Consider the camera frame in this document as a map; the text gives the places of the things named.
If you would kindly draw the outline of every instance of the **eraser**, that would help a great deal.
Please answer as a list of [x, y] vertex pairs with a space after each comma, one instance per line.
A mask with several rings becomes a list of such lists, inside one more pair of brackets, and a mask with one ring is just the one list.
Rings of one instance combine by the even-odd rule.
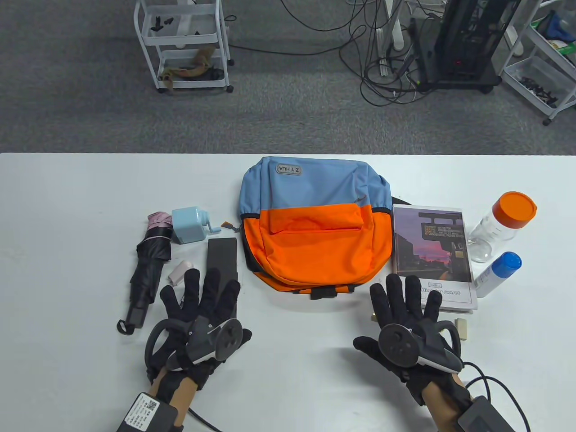
[[458, 330], [460, 340], [468, 339], [468, 322], [464, 318], [456, 318], [456, 330]]
[[176, 268], [168, 275], [168, 280], [172, 286], [178, 285], [182, 279], [184, 279], [184, 273], [186, 273], [191, 268], [194, 268], [190, 261], [182, 261], [176, 266]]

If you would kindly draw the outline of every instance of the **umbrella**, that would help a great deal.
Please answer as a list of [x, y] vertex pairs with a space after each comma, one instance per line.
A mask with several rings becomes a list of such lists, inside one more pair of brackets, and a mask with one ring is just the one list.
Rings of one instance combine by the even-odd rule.
[[154, 303], [162, 268], [171, 259], [172, 216], [158, 211], [148, 216], [148, 229], [144, 240], [136, 246], [138, 265], [130, 279], [130, 307], [126, 320], [118, 321], [116, 328], [123, 335], [131, 335], [142, 328], [150, 303]]

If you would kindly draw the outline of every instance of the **white bottle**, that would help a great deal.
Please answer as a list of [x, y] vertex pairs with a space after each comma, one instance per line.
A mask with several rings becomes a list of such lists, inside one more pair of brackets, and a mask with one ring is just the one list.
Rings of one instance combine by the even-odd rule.
[[476, 296], [486, 297], [520, 267], [522, 267], [522, 260], [518, 255], [514, 252], [504, 252], [474, 280]]
[[485, 263], [530, 222], [537, 207], [530, 197], [520, 192], [507, 192], [494, 203], [488, 214], [468, 235], [468, 256]]

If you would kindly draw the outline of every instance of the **human hand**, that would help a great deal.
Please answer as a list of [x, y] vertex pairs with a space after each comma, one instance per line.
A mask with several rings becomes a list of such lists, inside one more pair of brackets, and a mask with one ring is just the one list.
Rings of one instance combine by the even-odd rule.
[[[388, 324], [400, 324], [408, 329], [417, 327], [419, 321], [429, 319], [432, 322], [438, 321], [440, 305], [442, 304], [442, 294], [432, 291], [428, 295], [424, 314], [422, 313], [422, 293], [420, 279], [416, 276], [406, 277], [406, 300], [402, 296], [402, 281], [396, 274], [389, 274], [386, 278], [386, 290], [379, 283], [370, 287], [372, 305], [380, 328]], [[354, 339], [354, 348], [383, 365], [390, 372], [406, 383], [412, 397], [420, 405], [424, 404], [422, 390], [432, 381], [443, 380], [450, 376], [446, 372], [441, 372], [429, 366], [416, 365], [402, 368], [389, 361], [381, 352], [378, 341], [360, 336]]]
[[[230, 319], [238, 300], [240, 284], [235, 280], [229, 281], [218, 298], [219, 284], [220, 272], [214, 268], [208, 269], [204, 278], [202, 299], [200, 299], [200, 272], [195, 268], [188, 270], [184, 274], [184, 299], [181, 304], [178, 303], [172, 286], [166, 285], [160, 292], [168, 318], [190, 323], [198, 316], [203, 316], [209, 320], [213, 328]], [[243, 329], [241, 345], [249, 341], [251, 337], [252, 332]], [[164, 344], [147, 360], [147, 374], [150, 382], [154, 381], [174, 352], [178, 355], [182, 351], [187, 340], [188, 335], [169, 330]], [[214, 369], [223, 363], [210, 358], [195, 365], [190, 360], [186, 362], [184, 355], [179, 355], [178, 359], [180, 363], [185, 363], [184, 372], [198, 385], [199, 390], [202, 389]]]

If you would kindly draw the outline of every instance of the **white utility cart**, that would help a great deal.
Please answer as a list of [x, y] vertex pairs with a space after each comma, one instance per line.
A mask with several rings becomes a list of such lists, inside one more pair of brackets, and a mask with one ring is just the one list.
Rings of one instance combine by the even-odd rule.
[[[560, 111], [564, 111], [576, 104], [576, 67], [531, 26], [534, 16], [539, 9], [557, 2], [563, 3], [562, 0], [536, 2], [530, 13], [530, 18], [527, 20], [516, 43], [510, 50], [510, 54], [501, 70], [503, 81], [547, 116], [542, 121], [542, 124], [545, 126], [552, 123], [552, 120], [554, 120], [554, 117], [556, 117]], [[560, 6], [558, 10], [559, 13], [561, 13], [562, 6]], [[520, 40], [523, 37], [527, 37], [534, 43], [532, 52], [528, 58], [509, 64], [516, 46], [520, 44]], [[547, 62], [537, 56], [536, 54], [538, 53], [543, 54], [543, 57], [549, 59], [549, 61]], [[557, 98], [557, 102], [554, 104], [544, 102], [521, 83], [521, 81], [526, 78], [533, 79], [537, 82], [544, 90]]]
[[[140, 9], [144, 11], [141, 26]], [[158, 18], [163, 27], [155, 31]], [[221, 0], [203, 4], [196, 4], [194, 0], [178, 0], [177, 5], [147, 5], [146, 0], [137, 0], [134, 9], [134, 28], [158, 92], [163, 93], [167, 89], [161, 78], [165, 68], [190, 67], [198, 49], [189, 49], [189, 46], [195, 46], [194, 48], [216, 46], [211, 62], [214, 68], [223, 70], [223, 78], [209, 81], [176, 78], [173, 87], [175, 89], [225, 87], [228, 93], [234, 91], [228, 78], [228, 66], [234, 65], [234, 60], [230, 58]], [[156, 47], [160, 59], [158, 70], [154, 69], [146, 47]]]

